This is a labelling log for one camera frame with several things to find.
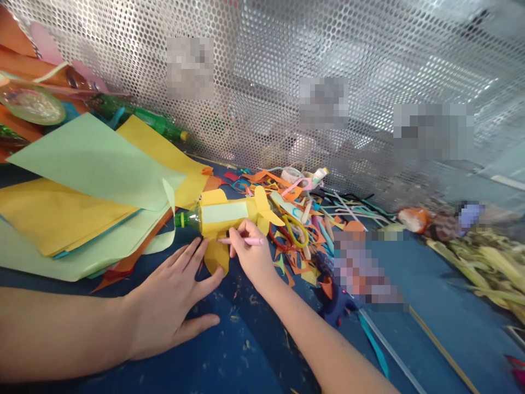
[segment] perforated metal sheet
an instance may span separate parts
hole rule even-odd
[[[396,208],[440,194],[442,165],[393,155],[395,103],[473,103],[475,156],[523,140],[525,29],[512,1],[11,0],[67,60],[81,59],[195,135],[190,150],[256,168],[304,159],[327,186]],[[214,39],[213,101],[169,100],[168,37]],[[349,79],[345,130],[301,131],[301,77]],[[449,178],[459,170],[448,169]]]

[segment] blue table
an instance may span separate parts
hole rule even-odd
[[[219,176],[227,171],[222,166],[213,167],[214,173]],[[34,178],[34,174],[20,168],[0,166],[0,187]],[[230,186],[221,188],[229,199],[243,197]],[[95,296],[116,297],[127,294],[140,285],[166,257],[196,235],[188,228],[177,230],[176,240],[170,248],[142,256],[128,279],[95,293]],[[479,390],[519,392],[509,369],[501,361],[503,353],[525,358],[510,338],[501,333],[502,325],[512,323],[508,316],[494,312],[489,305],[469,292],[449,286],[449,279],[442,276],[444,273],[453,273],[453,270],[431,249],[419,245],[412,236],[405,242],[369,242],[367,247],[372,256],[378,258],[379,264],[385,267],[392,283],[403,285],[403,293],[408,296],[410,303]],[[208,276],[204,267],[197,279]],[[314,310],[319,311],[322,308],[320,299],[323,299],[320,289],[312,288],[300,276],[294,276],[294,280],[294,290]],[[87,295],[97,285],[98,280],[83,279],[68,283],[0,269],[0,286]],[[469,392],[410,314],[377,312],[369,305],[365,308],[427,393]],[[257,294],[237,259],[231,260],[230,272],[218,289],[199,302],[190,311],[188,318],[208,312],[221,317],[218,326],[162,355],[126,362],[94,376],[34,384],[28,388],[39,392],[86,393],[117,390],[132,393],[291,393],[290,389],[300,394],[320,392],[315,377],[293,339]],[[379,369],[374,351],[355,314],[342,319],[340,332]],[[387,358],[391,382],[402,393],[416,393],[386,349],[383,346],[381,348]]]

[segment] hand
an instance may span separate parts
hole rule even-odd
[[[219,324],[219,316],[204,315],[184,321],[189,310],[223,279],[223,268],[202,282],[195,273],[204,257],[208,240],[196,238],[168,257],[139,287],[124,297],[136,311],[137,327],[131,358],[152,357],[186,342]]]
[[[246,245],[242,240],[244,237],[264,239],[264,244]],[[273,267],[268,240],[251,220],[245,219],[239,226],[239,230],[232,227],[230,240],[230,257],[239,256],[242,269],[258,291],[261,290],[261,286],[271,286],[276,280],[281,281]]]

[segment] stack of paper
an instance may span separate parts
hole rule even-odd
[[[195,206],[208,180],[204,165],[134,116],[115,133],[84,114],[9,161],[46,179],[0,190],[0,266],[66,281],[134,253],[176,201]],[[61,251],[70,253],[51,257]]]

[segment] light green paper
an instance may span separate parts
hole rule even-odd
[[[279,267],[282,271],[282,275],[284,276],[284,261],[283,261],[283,254],[281,253],[281,257],[279,258],[279,261],[273,263],[275,266]]]
[[[202,223],[220,223],[248,217],[245,202],[201,206]]]
[[[89,113],[8,161],[81,193],[152,211],[166,205],[162,179],[186,177],[162,166]]]
[[[273,201],[275,201],[277,204],[281,206],[282,209],[288,212],[288,214],[298,220],[301,220],[300,216],[294,215],[294,208],[295,205],[293,205],[291,202],[284,201],[283,197],[276,192],[275,190],[270,193],[270,197]]]
[[[180,179],[171,179],[168,185],[174,190],[180,182]],[[36,247],[27,242],[9,223],[0,219],[0,266],[68,282],[89,276],[132,254],[164,216],[166,210],[170,207],[175,209],[174,193],[173,198],[170,198],[170,194],[166,195],[166,192],[163,192],[163,195],[170,201],[169,206],[164,205],[158,211],[142,210],[107,234],[59,260],[42,256]]]
[[[175,190],[173,190],[172,185],[170,185],[165,179],[162,180],[162,184],[164,185],[164,190],[166,191],[168,201],[170,202],[173,211],[173,220],[175,220]],[[162,233],[154,237],[142,254],[158,253],[169,248],[175,238],[175,230],[177,230],[177,227],[175,227],[173,231]]]

